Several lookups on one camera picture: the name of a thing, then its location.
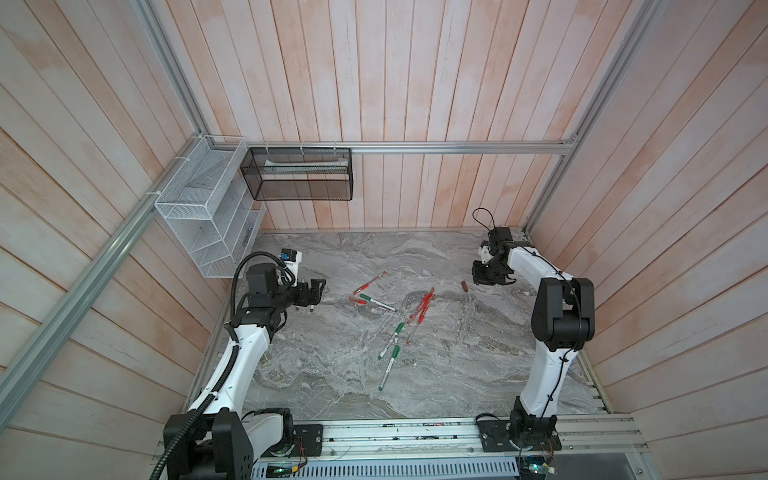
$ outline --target wooden plank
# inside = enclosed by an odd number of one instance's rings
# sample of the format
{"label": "wooden plank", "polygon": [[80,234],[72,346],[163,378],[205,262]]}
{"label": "wooden plank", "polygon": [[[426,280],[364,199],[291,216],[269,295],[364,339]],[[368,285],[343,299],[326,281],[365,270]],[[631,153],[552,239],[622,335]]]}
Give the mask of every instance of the wooden plank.
{"label": "wooden plank", "polygon": [[[386,4],[357,2],[357,50],[360,81],[362,139],[384,138],[384,90],[386,70]],[[362,189],[366,228],[380,228],[383,213],[384,158],[362,157]]]}
{"label": "wooden plank", "polygon": [[58,6],[52,0],[30,0],[27,4],[149,176],[158,178],[163,172],[162,159],[152,151]]}
{"label": "wooden plank", "polygon": [[[171,310],[174,314],[185,317],[192,316],[208,332],[214,329],[216,323],[214,315],[203,307],[195,295],[179,281],[174,272],[163,262],[162,257],[159,257],[146,242],[139,240],[131,250],[131,257],[136,262],[134,266],[136,270],[143,268],[157,282],[151,287],[152,289],[159,287],[157,292],[162,294],[162,290],[165,290],[168,293],[168,295],[162,295],[162,298],[157,302],[158,309]],[[184,310],[183,313],[180,312],[177,305]],[[162,317],[167,315],[167,313],[157,311],[156,313]]]}
{"label": "wooden plank", "polygon": [[264,58],[266,74],[270,79],[272,96],[280,119],[280,130],[285,141],[299,140],[299,130],[296,126],[296,116],[293,112],[293,101],[288,88],[288,78],[280,52],[280,41],[277,38],[275,19],[270,0],[251,0],[251,13],[259,37],[261,54]]}
{"label": "wooden plank", "polygon": [[448,218],[451,213],[451,206],[453,205],[456,184],[461,174],[463,157],[463,155],[442,156],[430,227],[448,226]]}
{"label": "wooden plank", "polygon": [[114,93],[121,99],[157,159],[173,157],[174,149],[91,6],[85,0],[57,2],[57,5]]}
{"label": "wooden plank", "polygon": [[107,232],[114,232],[122,222],[122,216],[2,87],[0,109],[3,111],[0,127],[7,133],[3,136],[10,137],[23,148]]}
{"label": "wooden plank", "polygon": [[[185,325],[176,326],[181,332],[176,331],[116,281],[112,280],[104,288],[104,292],[94,302],[94,310],[187,371],[194,372],[197,369],[205,342],[194,338],[195,331]],[[192,336],[202,345],[195,345],[182,333]]]}
{"label": "wooden plank", "polygon": [[[354,0],[329,2],[331,34],[333,38],[333,60],[336,66],[336,84],[339,95],[339,118],[341,138],[345,141],[359,141],[360,131],[360,84],[357,71],[357,30]],[[359,155],[353,156],[353,176],[362,180]],[[353,199],[347,202],[349,227],[365,226],[365,206],[362,182],[356,181]]]}
{"label": "wooden plank", "polygon": [[[567,206],[556,210],[547,209],[536,226],[536,244],[546,257],[557,258],[564,248],[564,245],[560,245],[562,235],[557,236],[564,223],[571,225],[583,221],[581,210],[577,211],[577,215],[571,215],[571,212],[584,193],[588,192],[587,199],[591,199],[602,193],[603,189],[610,188],[603,185],[589,187],[594,179],[594,172],[600,171],[608,156],[620,143],[648,98],[706,17],[712,4],[712,1],[696,2],[694,5],[674,2],[664,7],[660,21],[656,23],[652,35],[649,35],[648,41],[638,52],[611,99],[611,104],[598,118],[594,126],[596,134],[591,135],[589,141],[581,146],[579,158],[570,169],[577,183],[569,185],[567,189],[557,189],[552,197],[554,203],[550,205],[563,203]],[[554,242],[555,237],[555,246],[558,249],[549,249],[549,244]]]}
{"label": "wooden plank", "polygon": [[[766,144],[768,132],[760,134],[768,127],[768,118],[764,114],[768,108],[768,83],[755,92],[749,100],[710,138],[707,143],[694,155],[669,184],[632,220],[629,226],[617,236],[616,240],[598,258],[599,267],[605,265],[621,265],[631,252],[641,247],[656,230],[662,227],[685,203],[687,203],[712,178],[717,176],[735,156],[745,154],[752,157],[750,162],[754,168],[760,165],[760,159],[754,157],[751,143]],[[569,272],[580,275],[594,260],[589,262],[586,253],[579,253],[571,265]]]}
{"label": "wooden plank", "polygon": [[[674,137],[682,129],[712,90],[720,83],[726,73],[737,62],[738,58],[747,50],[753,40],[760,34],[765,25],[768,25],[768,6],[762,2],[754,3],[750,10],[742,17],[741,21],[733,28],[717,52],[707,62],[696,80],[680,97],[675,107],[661,123],[654,135],[646,143],[643,150],[632,160],[627,170],[619,177],[611,190],[601,203],[595,208],[590,219],[582,228],[596,219],[605,217],[607,210],[613,211],[618,203],[618,197],[626,192],[629,185],[634,185],[642,174],[647,171],[653,159],[660,155]],[[587,270],[595,285],[599,285],[611,270],[605,268],[601,258],[598,258]]]}
{"label": "wooden plank", "polygon": [[[7,367],[32,335],[39,322],[0,304],[3,335],[0,337],[0,366]],[[112,362],[103,356],[67,342],[42,377],[44,382],[117,406],[129,412],[165,422],[179,411],[184,396]]]}
{"label": "wooden plank", "polygon": [[[413,0],[386,3],[384,140],[403,141],[406,135],[408,73],[411,60]],[[382,226],[397,227],[402,190],[402,155],[386,155],[382,166]]]}
{"label": "wooden plank", "polygon": [[[277,36],[280,39],[280,49],[283,53],[283,63],[285,65],[290,95],[293,100],[293,111],[296,115],[299,139],[303,141],[317,141],[319,140],[319,133],[298,2],[278,2],[273,5],[272,10],[277,27]],[[313,202],[299,202],[303,215],[303,226],[299,222],[298,215],[296,215],[296,204],[285,202],[285,205],[291,228],[317,228],[317,217]]]}
{"label": "wooden plank", "polygon": [[5,65],[0,70],[0,83],[110,203],[127,214],[137,202],[136,194],[3,32],[0,55]]}
{"label": "wooden plank", "polygon": [[606,387],[623,411],[635,411],[696,392],[765,367],[762,345],[768,339],[768,315],[682,352]]}
{"label": "wooden plank", "polygon": [[763,455],[766,427],[768,419],[763,418],[648,445],[665,478],[762,472],[768,470],[768,457]]}
{"label": "wooden plank", "polygon": [[458,68],[462,59],[471,4],[467,0],[454,0],[445,4],[435,65],[435,83],[432,87],[432,103],[429,109],[427,140],[443,141],[448,134],[453,94],[458,80]]}
{"label": "wooden plank", "polygon": [[[419,0],[413,7],[406,105],[407,141],[424,141],[427,138],[443,6],[444,2],[439,0]],[[424,155],[403,155],[398,220],[401,228],[416,226],[423,163]]]}
{"label": "wooden plank", "polygon": [[[750,148],[740,155],[738,164],[742,164],[743,160],[748,159],[753,166],[750,170],[756,170],[757,168],[764,167],[766,161],[764,157],[761,157],[761,150],[767,141],[765,136],[768,133],[762,134],[760,141],[756,141]],[[759,218],[764,212],[765,207],[761,202],[764,202],[766,195],[764,192],[766,182],[768,181],[768,171],[761,171],[752,180],[741,187],[732,197],[719,206],[712,214],[702,220],[698,225],[691,229],[685,237],[679,240],[669,250],[662,253],[653,263],[649,265],[645,270],[639,273],[628,284],[627,289],[617,291],[611,298],[601,302],[598,309],[601,311],[601,315],[608,316],[610,318],[620,318],[625,313],[629,312],[640,302],[645,301],[651,295],[659,291],[662,287],[668,284],[676,275],[681,274],[685,269],[693,266],[697,261],[706,257],[715,248],[725,242],[731,235],[740,231],[745,226]],[[712,237],[697,238],[701,233],[706,232]],[[682,254],[686,252],[692,245],[696,246],[693,251],[688,251],[687,254],[682,257],[673,257],[675,253]],[[661,265],[668,259],[675,258],[675,267],[667,265],[664,269]],[[664,271],[665,274],[662,277],[656,277],[651,280],[654,274],[659,274]],[[636,290],[634,295],[638,298],[629,295],[631,290]]]}
{"label": "wooden plank", "polygon": [[[680,54],[680,57],[672,66],[666,78],[651,96],[643,111],[637,117],[637,120],[619,143],[616,150],[608,158],[604,169],[596,178],[595,181],[598,184],[611,184],[611,188],[602,189],[607,191],[607,193],[599,203],[593,201],[593,203],[589,204],[589,207],[595,209],[595,212],[589,215],[584,225],[573,236],[559,258],[557,258],[561,265],[568,265],[577,256],[579,250],[587,243],[588,238],[597,231],[599,225],[609,215],[609,212],[618,205],[620,199],[627,194],[631,187],[650,168],[651,159],[655,160],[657,155],[661,153],[663,148],[658,150],[648,148],[654,146],[654,144],[648,144],[649,141],[653,141],[652,137],[667,135],[668,140],[664,145],[666,147],[674,137],[672,133],[679,132],[683,128],[684,122],[689,120],[695,109],[704,102],[705,97],[702,97],[698,98],[695,104],[688,104],[687,100],[690,97],[681,99],[681,95],[685,91],[690,91],[691,88],[696,87],[692,82],[697,78],[697,74],[709,63],[712,55],[717,52],[718,47],[726,39],[729,31],[738,22],[739,17],[747,6],[748,2],[744,2],[741,5],[731,2],[726,4],[718,3],[707,18],[704,19],[704,22],[692,37],[688,46]],[[716,80],[722,80],[725,74],[726,72],[723,71],[722,75],[719,75]],[[711,93],[716,83],[713,81],[710,85],[710,88],[706,90],[706,94]],[[681,99],[684,103],[680,106],[674,106],[678,99]],[[670,124],[667,120],[675,118],[676,112],[673,113],[673,109],[689,109],[689,114],[684,117],[684,120],[679,118],[678,121],[680,123]],[[662,122],[665,125],[659,129],[659,123]],[[583,271],[579,270],[574,275],[581,274]]]}
{"label": "wooden plank", "polygon": [[496,111],[493,115],[488,140],[501,140],[507,131],[509,118],[512,116],[512,109],[515,107],[515,102],[518,99],[520,86],[523,83],[523,77],[533,55],[533,49],[548,8],[548,0],[528,3],[528,8],[525,10],[525,17],[520,27],[520,35],[518,36],[517,43],[515,43],[515,53],[512,55],[512,60],[507,70],[507,77],[504,80],[502,95],[498,99]]}
{"label": "wooden plank", "polygon": [[[265,141],[281,141],[283,131],[280,129],[277,107],[248,1],[221,2],[221,6],[247,86],[247,94],[253,103],[261,137]],[[215,31],[213,35],[226,33],[227,31]]]}
{"label": "wooden plank", "polygon": [[[427,140],[443,141],[448,134],[470,7],[471,2],[460,2],[459,0],[445,5],[440,32],[440,46],[435,65],[435,83],[432,87],[432,103],[429,109]],[[437,192],[441,166],[442,155],[424,156],[422,183],[419,188],[419,212],[416,216],[417,227],[430,227],[432,225],[432,214],[435,202],[438,200]],[[445,210],[447,223],[450,204]]]}
{"label": "wooden plank", "polygon": [[[189,393],[194,375],[169,357],[173,349],[158,351],[93,309],[85,314],[71,339],[185,398]],[[173,336],[167,342],[175,343]]]}
{"label": "wooden plank", "polygon": [[632,412],[646,441],[665,439],[765,415],[768,369]]}
{"label": "wooden plank", "polygon": [[0,187],[0,244],[65,290],[91,262],[4,187]]}
{"label": "wooden plank", "polygon": [[472,212],[481,206],[482,199],[485,196],[485,189],[488,186],[488,182],[491,181],[491,174],[495,165],[496,155],[483,154],[480,157],[480,165],[478,165],[478,171],[475,175],[475,182],[472,185],[472,194],[469,196],[469,203],[467,205],[467,211],[464,215],[464,222],[462,223],[462,227],[473,227],[477,224],[475,219],[472,218]]}
{"label": "wooden plank", "polygon": [[761,296],[768,275],[758,273],[734,288],[683,315],[653,335],[597,364],[595,370],[609,386],[679,355],[768,312]]}
{"label": "wooden plank", "polygon": [[[527,2],[502,2],[498,13],[497,28],[493,32],[491,46],[488,50],[488,60],[485,63],[485,71],[482,76],[468,140],[483,141],[488,139],[527,6]],[[504,25],[504,28],[498,28],[498,25]],[[448,220],[449,227],[461,227],[462,225],[465,226],[468,221],[473,222],[471,219],[472,211],[479,205],[490,175],[492,161],[488,162],[488,158],[492,159],[493,157],[493,155],[487,157],[483,155],[464,156],[459,172],[459,178],[462,181],[456,184],[456,192],[453,195]]]}
{"label": "wooden plank", "polygon": [[166,2],[186,45],[185,51],[189,54],[190,61],[213,109],[221,133],[240,135],[239,125],[235,120],[190,0],[166,0]]}
{"label": "wooden plank", "polygon": [[[300,2],[299,11],[312,78],[319,139],[337,141],[341,138],[341,119],[328,2]],[[317,180],[325,178],[322,175],[309,177]],[[324,185],[317,190],[320,195],[327,194]],[[345,204],[328,200],[315,200],[313,204],[318,228],[349,228],[349,212]]]}
{"label": "wooden plank", "polygon": [[128,30],[117,6],[113,2],[89,1],[89,3],[91,9],[96,14],[96,18],[101,23],[101,27],[107,33],[118,55],[120,55],[120,59],[125,65],[128,74],[141,91],[141,96],[144,97],[147,106],[163,129],[163,133],[166,139],[168,139],[169,147],[175,153],[176,148],[174,145],[183,145],[187,140],[187,136],[184,135],[181,127],[176,122],[170,105],[152,76],[147,62],[141,55],[133,35]]}
{"label": "wooden plank", "polygon": [[[168,268],[192,292],[197,301],[205,307],[205,310],[216,318],[221,308],[221,299],[205,283],[200,271],[186,261],[184,251],[179,251],[177,245],[163,231],[158,222],[159,220],[155,220],[150,224],[147,231],[144,232],[142,240],[168,265]],[[147,268],[144,262],[138,258],[137,261],[144,268]]]}
{"label": "wooden plank", "polygon": [[590,80],[594,77],[601,60],[622,23],[630,4],[630,0],[608,0],[605,4],[598,23],[595,25],[587,46],[584,48],[578,65],[568,87],[563,93],[558,109],[555,111],[545,140],[560,140],[564,138],[565,128],[574,117],[576,107],[584,96]]}
{"label": "wooden plank", "polygon": [[[525,126],[525,132],[522,138],[525,140],[542,140],[548,132],[548,127],[551,123],[554,113],[558,109],[558,106],[563,98],[565,90],[568,86],[571,76],[577,67],[579,59],[582,53],[586,49],[586,45],[591,37],[595,25],[598,23],[598,19],[601,16],[605,2],[603,0],[580,0],[575,4],[574,8],[565,8],[564,12],[560,12],[560,15],[552,15],[553,22],[558,22],[560,25],[551,25],[548,23],[550,18],[550,12],[545,19],[543,29],[545,31],[564,31],[564,36],[561,38],[560,45],[557,46],[557,54],[554,59],[551,59],[551,67],[546,71],[547,63],[542,65],[536,65],[537,61],[532,61],[528,70],[530,72],[538,71],[539,79],[534,79],[535,89],[538,90],[538,96],[535,94],[527,94],[523,98],[535,98],[534,101],[528,101],[533,106],[532,112],[529,114],[528,123]],[[571,14],[570,21],[568,22],[567,29],[562,24]],[[553,38],[547,37],[545,45],[551,45],[552,41],[556,41],[557,36]],[[551,57],[551,49],[545,47],[539,47],[537,42],[534,49],[534,59],[541,59]],[[530,86],[527,84],[529,79],[529,72],[526,72],[526,78],[523,81],[521,91],[527,91]],[[528,114],[526,111],[530,111],[530,106],[520,105],[515,107],[515,113],[513,113],[510,125],[508,126],[507,134],[517,135],[520,130],[510,132],[510,129],[520,129],[524,123],[524,120],[518,119]],[[509,171],[505,186],[502,188],[502,194],[499,197],[498,203],[495,208],[495,216],[499,219],[507,219],[506,224],[517,225],[520,221],[520,216],[530,200],[532,190],[535,188],[539,177],[541,176],[541,170],[545,167],[549,161],[549,155],[517,155],[514,163]],[[512,214],[514,207],[517,207],[515,214]]]}
{"label": "wooden plank", "polygon": [[259,120],[253,109],[250,92],[240,69],[221,4],[215,1],[193,0],[192,5],[240,135],[249,141],[263,140]]}
{"label": "wooden plank", "polygon": [[[448,133],[446,134],[448,140],[465,141],[468,139],[500,8],[500,2],[472,3],[463,51],[471,51],[475,54],[462,55],[459,62]],[[457,184],[468,183],[458,181],[461,169],[462,157],[456,155],[443,157],[435,192],[435,207],[432,211],[433,227],[448,226]]]}
{"label": "wooden plank", "polygon": [[[595,284],[598,285],[595,292],[596,305],[602,304],[638,275],[642,269],[718,208],[721,203],[765,166],[765,162],[760,161],[763,158],[762,152],[765,148],[763,135],[761,134],[759,140],[750,144],[704,188],[699,190],[659,230],[656,230],[651,238],[618,266],[605,281],[601,281],[600,277],[595,280]],[[589,270],[586,274],[588,278],[593,278],[589,276]]]}
{"label": "wooden plank", "polygon": [[10,426],[152,454],[164,424],[39,382]]}
{"label": "wooden plank", "polygon": [[0,184],[91,258],[109,234],[4,131]]}
{"label": "wooden plank", "polygon": [[[573,32],[568,27],[571,24],[571,19],[574,17],[574,11],[576,5],[580,5],[582,8],[589,9],[589,0],[586,1],[587,5],[584,5],[585,0],[576,2],[570,0],[568,2],[555,2],[550,4],[547,10],[547,15],[544,18],[544,22],[541,24],[541,32],[545,35],[539,35],[536,41],[536,45],[533,48],[531,54],[531,60],[528,63],[528,67],[525,70],[525,76],[523,77],[520,85],[520,93],[515,101],[515,107],[512,110],[512,115],[509,118],[509,124],[504,133],[505,140],[531,140],[536,136],[538,131],[532,135],[526,135],[528,124],[531,121],[531,116],[534,113],[534,109],[539,105],[540,108],[552,108],[551,102],[557,107],[560,98],[553,91],[549,93],[552,98],[543,98],[541,93],[547,83],[552,85],[552,82],[547,82],[550,70],[558,60],[558,51],[560,51],[560,45],[563,42],[563,37],[566,32]],[[580,25],[581,28],[589,29],[588,25]],[[535,126],[541,131],[540,135],[543,135],[546,127],[540,125]]]}
{"label": "wooden plank", "polygon": [[170,13],[168,3],[165,0],[162,2],[158,1],[154,2],[153,6],[157,12],[157,17],[160,19],[160,22],[163,25],[165,35],[168,38],[170,47],[174,51],[176,60],[179,62],[179,67],[184,73],[187,79],[187,83],[190,85],[190,90],[192,91],[192,95],[197,102],[197,106],[200,108],[200,113],[203,115],[203,120],[208,126],[208,131],[212,135],[221,135],[222,131],[221,127],[219,126],[219,121],[216,119],[214,109],[211,106],[212,100],[208,98],[205,88],[203,88],[203,84],[200,81],[200,77],[197,75],[197,71],[195,70],[192,59],[190,57],[190,53],[187,51],[187,46],[184,44],[184,40],[181,37],[179,28],[176,25],[176,21],[174,20],[174,16],[172,13]]}
{"label": "wooden plank", "polygon": [[205,348],[210,336],[208,330],[195,320],[133,257],[125,259],[115,272],[114,279],[183,337],[199,348]]}
{"label": "wooden plank", "polygon": [[501,2],[473,2],[469,10],[462,51],[472,54],[462,55],[458,64],[447,140],[464,141],[469,138],[501,6]]}
{"label": "wooden plank", "polygon": [[[592,362],[597,365],[760,271],[768,265],[768,254],[759,247],[767,231],[768,217],[763,216],[607,329],[598,309],[598,333],[589,348]],[[704,276],[707,282],[702,283]]]}
{"label": "wooden plank", "polygon": [[594,99],[603,78],[605,78],[608,69],[613,63],[613,59],[616,58],[619,48],[624,44],[624,39],[627,37],[634,20],[641,13],[643,6],[644,3],[642,0],[631,0],[629,8],[627,8],[627,11],[624,13],[624,17],[621,19],[613,38],[607,39],[607,50],[603,54],[603,58],[599,61],[597,70],[592,74],[592,78],[588,80],[587,88],[581,95],[581,99],[576,106],[576,111],[571,116],[571,120],[565,128],[565,132],[561,136],[562,138],[571,138],[575,134],[578,124],[586,115],[592,99]]}
{"label": "wooden plank", "polygon": [[528,168],[528,172],[525,174],[525,179],[520,185],[520,190],[515,197],[515,202],[512,204],[512,209],[509,211],[507,217],[507,225],[510,226],[522,226],[525,225],[527,215],[525,214],[528,205],[532,205],[538,199],[537,188],[543,187],[542,179],[546,179],[544,175],[545,170],[548,167],[558,162],[560,155],[547,155],[539,154],[533,157],[531,166]]}
{"label": "wooden plank", "polygon": [[152,78],[154,78],[157,83],[157,87],[160,88],[163,98],[165,98],[166,103],[168,103],[168,107],[181,129],[181,143],[171,143],[171,147],[175,151],[179,151],[184,146],[184,142],[187,141],[187,138],[195,133],[195,127],[192,125],[192,120],[187,116],[187,112],[184,110],[184,106],[181,104],[181,100],[174,90],[174,86],[170,83],[170,78],[165,72],[159,57],[155,53],[154,47],[150,44],[148,33],[140,23],[136,11],[131,6],[130,1],[114,0],[114,4],[118,8],[120,16],[123,19],[123,22],[125,22],[125,26],[131,33],[131,38],[133,38],[139,52],[141,52],[141,57],[147,64],[149,71],[152,73]]}
{"label": "wooden plank", "polygon": [[64,292],[0,247],[0,302],[42,321]]}
{"label": "wooden plank", "polygon": [[[44,462],[40,452],[45,452]],[[30,472],[61,480],[103,477],[106,472],[115,480],[135,480],[151,459],[152,455],[17,429],[6,429],[0,435],[0,478],[4,480],[29,477]]]}

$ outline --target black wire mesh basket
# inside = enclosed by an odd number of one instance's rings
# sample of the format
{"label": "black wire mesh basket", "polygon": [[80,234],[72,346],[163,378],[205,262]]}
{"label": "black wire mesh basket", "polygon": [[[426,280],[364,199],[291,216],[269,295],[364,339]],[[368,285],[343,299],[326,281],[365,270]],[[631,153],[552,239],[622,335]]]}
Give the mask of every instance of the black wire mesh basket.
{"label": "black wire mesh basket", "polygon": [[251,147],[240,170],[254,200],[352,200],[349,148]]}

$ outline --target green marker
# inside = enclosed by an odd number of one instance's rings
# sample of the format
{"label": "green marker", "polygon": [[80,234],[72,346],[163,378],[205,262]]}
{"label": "green marker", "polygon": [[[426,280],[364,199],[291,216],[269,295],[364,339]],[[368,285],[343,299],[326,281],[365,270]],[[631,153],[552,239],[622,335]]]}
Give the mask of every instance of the green marker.
{"label": "green marker", "polygon": [[392,371],[392,364],[395,362],[395,359],[400,354],[400,345],[395,345],[395,350],[392,352],[392,358],[389,359],[389,365],[386,366],[386,372],[384,372],[384,378],[382,379],[382,384],[379,385],[379,391],[381,392],[384,390],[384,384],[386,383],[386,377],[389,376],[389,372]]}
{"label": "green marker", "polygon": [[361,296],[362,298],[364,298],[364,299],[368,300],[369,302],[374,302],[376,305],[380,305],[380,306],[383,306],[384,308],[386,308],[386,309],[389,309],[389,310],[391,310],[391,311],[393,311],[393,312],[396,312],[396,311],[397,311],[397,309],[396,309],[396,308],[392,308],[391,306],[387,305],[386,303],[381,303],[381,302],[379,302],[378,300],[374,300],[373,298],[371,298],[371,297],[367,296],[367,295],[366,295],[366,294],[364,294],[364,293],[360,293],[360,296]]}
{"label": "green marker", "polygon": [[395,332],[392,334],[392,336],[389,337],[389,341],[386,343],[384,350],[382,350],[382,352],[379,354],[379,360],[381,360],[382,357],[384,357],[384,354],[386,354],[386,351],[389,348],[389,346],[392,345],[392,342],[397,344],[397,336],[400,333],[400,330],[402,330],[404,326],[406,326],[405,322],[402,322],[397,326],[397,328],[395,329]]}

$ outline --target wooden wall panel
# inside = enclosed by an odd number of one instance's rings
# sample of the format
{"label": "wooden wall panel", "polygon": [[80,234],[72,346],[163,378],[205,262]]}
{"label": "wooden wall panel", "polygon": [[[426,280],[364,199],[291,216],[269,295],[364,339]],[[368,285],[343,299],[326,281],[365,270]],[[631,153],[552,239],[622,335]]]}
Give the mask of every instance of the wooden wall panel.
{"label": "wooden wall panel", "polygon": [[768,470],[766,27],[766,2],[668,3],[531,233],[593,281],[586,353],[665,478]]}
{"label": "wooden wall panel", "polygon": [[[252,141],[570,137],[641,3],[153,1],[206,118]],[[366,155],[352,202],[269,202],[263,227],[475,227],[477,207],[519,226],[556,161]]]}
{"label": "wooden wall panel", "polygon": [[[0,61],[5,370],[193,126],[128,0],[3,2]],[[144,475],[226,288],[153,222],[0,435],[0,478]]]}

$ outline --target mounting plate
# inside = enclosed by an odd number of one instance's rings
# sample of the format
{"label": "mounting plate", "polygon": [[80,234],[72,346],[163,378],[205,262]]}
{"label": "mounting plate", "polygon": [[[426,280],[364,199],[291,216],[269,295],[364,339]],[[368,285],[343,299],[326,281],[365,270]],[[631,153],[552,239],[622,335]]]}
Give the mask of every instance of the mounting plate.
{"label": "mounting plate", "polygon": [[[318,424],[301,424],[293,426],[293,437],[295,439],[302,439],[304,441],[304,451],[307,457],[319,457],[323,450],[323,426]],[[269,452],[264,452],[261,458],[272,458]],[[301,453],[299,449],[293,449],[290,457],[299,457]]]}

